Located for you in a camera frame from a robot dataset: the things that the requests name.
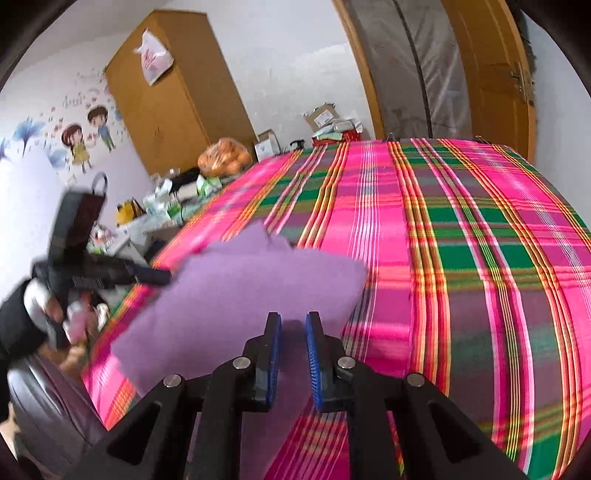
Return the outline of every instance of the plaid bedsheet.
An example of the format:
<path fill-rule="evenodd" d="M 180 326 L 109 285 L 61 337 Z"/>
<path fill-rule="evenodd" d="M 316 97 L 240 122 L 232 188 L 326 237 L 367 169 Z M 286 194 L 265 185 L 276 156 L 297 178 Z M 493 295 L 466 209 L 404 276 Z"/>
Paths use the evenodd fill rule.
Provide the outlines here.
<path fill-rule="evenodd" d="M 531 479 L 564 470 L 591 425 L 591 236 L 513 150 L 412 140 L 276 157 L 228 186 L 156 264 L 175 269 L 253 219 L 300 248 L 366 262 L 343 331 L 350 355 L 425 374 Z M 135 397 L 110 344 L 151 295 L 131 291 L 85 374 L 108 428 Z M 265 478 L 348 478 L 345 416 L 308 403 Z"/>

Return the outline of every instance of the bag of oranges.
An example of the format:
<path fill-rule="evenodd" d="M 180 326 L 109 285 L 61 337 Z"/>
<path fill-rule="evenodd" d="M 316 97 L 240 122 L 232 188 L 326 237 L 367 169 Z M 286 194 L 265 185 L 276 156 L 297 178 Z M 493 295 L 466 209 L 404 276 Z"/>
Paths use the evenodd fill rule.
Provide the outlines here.
<path fill-rule="evenodd" d="M 221 138 L 210 145 L 197 160 L 204 177 L 227 177 L 242 172 L 252 163 L 246 147 L 231 138 Z"/>

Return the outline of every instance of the black glove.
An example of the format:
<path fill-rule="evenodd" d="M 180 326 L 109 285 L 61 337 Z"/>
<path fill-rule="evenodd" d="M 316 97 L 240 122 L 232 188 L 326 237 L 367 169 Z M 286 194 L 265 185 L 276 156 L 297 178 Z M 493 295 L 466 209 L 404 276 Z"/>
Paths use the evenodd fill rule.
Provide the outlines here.
<path fill-rule="evenodd" d="M 8 418 L 8 384 L 6 375 L 10 363 L 31 355 L 45 342 L 24 305 L 29 280 L 20 284 L 0 306 L 0 421 Z"/>

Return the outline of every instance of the white plastic bag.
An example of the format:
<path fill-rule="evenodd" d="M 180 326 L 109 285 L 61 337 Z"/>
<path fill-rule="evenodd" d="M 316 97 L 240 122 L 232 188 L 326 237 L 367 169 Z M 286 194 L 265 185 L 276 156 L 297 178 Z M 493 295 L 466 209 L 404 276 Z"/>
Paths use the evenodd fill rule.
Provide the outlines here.
<path fill-rule="evenodd" d="M 142 46 L 134 53 L 142 55 L 142 71 L 150 86 L 173 66 L 173 56 L 148 29 L 142 34 Z"/>

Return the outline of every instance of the red box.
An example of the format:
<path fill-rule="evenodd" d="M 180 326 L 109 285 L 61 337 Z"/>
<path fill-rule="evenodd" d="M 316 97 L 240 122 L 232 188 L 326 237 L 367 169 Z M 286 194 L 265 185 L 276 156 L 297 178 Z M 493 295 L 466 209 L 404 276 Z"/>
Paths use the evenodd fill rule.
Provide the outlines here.
<path fill-rule="evenodd" d="M 322 147 L 323 145 L 335 145 L 343 142 L 358 142 L 360 140 L 361 134 L 358 134 L 357 130 L 347 130 L 346 132 L 343 132 L 343 139 L 340 142 L 338 140 L 330 140 L 329 138 L 325 140 L 313 138 L 312 145 L 315 147 Z"/>

